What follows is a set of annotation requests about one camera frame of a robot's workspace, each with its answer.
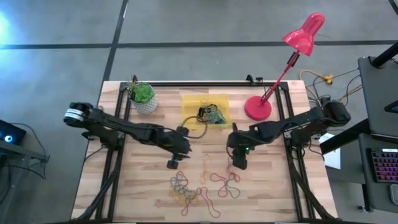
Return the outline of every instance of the red desk lamp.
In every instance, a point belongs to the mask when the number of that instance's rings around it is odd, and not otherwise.
[[[274,93],[280,80],[285,76],[287,71],[294,66],[300,56],[299,53],[302,52],[307,56],[311,56],[313,49],[313,37],[321,28],[324,21],[325,16],[323,16],[322,13],[314,12],[308,17],[299,30],[290,32],[283,38],[284,42],[294,47],[297,51],[294,52],[289,58],[287,66],[279,79],[270,89],[267,90],[267,92],[265,92],[263,96],[252,96],[246,101],[246,104],[244,105],[244,111],[248,117],[256,121],[260,121],[269,117],[272,108],[268,99]]]

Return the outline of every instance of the red lamp base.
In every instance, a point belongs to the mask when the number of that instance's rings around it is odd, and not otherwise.
[[[252,96],[244,104],[246,115],[256,121],[268,118],[271,111],[271,103],[268,100],[261,103],[261,96]]]

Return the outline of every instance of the potted plant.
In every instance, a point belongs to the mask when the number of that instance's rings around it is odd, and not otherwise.
[[[144,82],[139,82],[134,75],[129,81],[129,98],[134,107],[141,114],[151,114],[157,107],[154,89]]]

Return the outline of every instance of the green plant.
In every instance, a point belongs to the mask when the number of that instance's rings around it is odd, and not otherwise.
[[[155,93],[148,83],[138,82],[133,77],[129,81],[130,99],[136,103],[148,103]]]

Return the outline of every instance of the white plant pot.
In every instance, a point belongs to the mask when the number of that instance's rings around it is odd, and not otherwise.
[[[140,114],[151,114],[156,110],[157,107],[157,98],[156,95],[150,99],[148,103],[136,103],[131,100],[131,103],[134,105],[138,113]]]

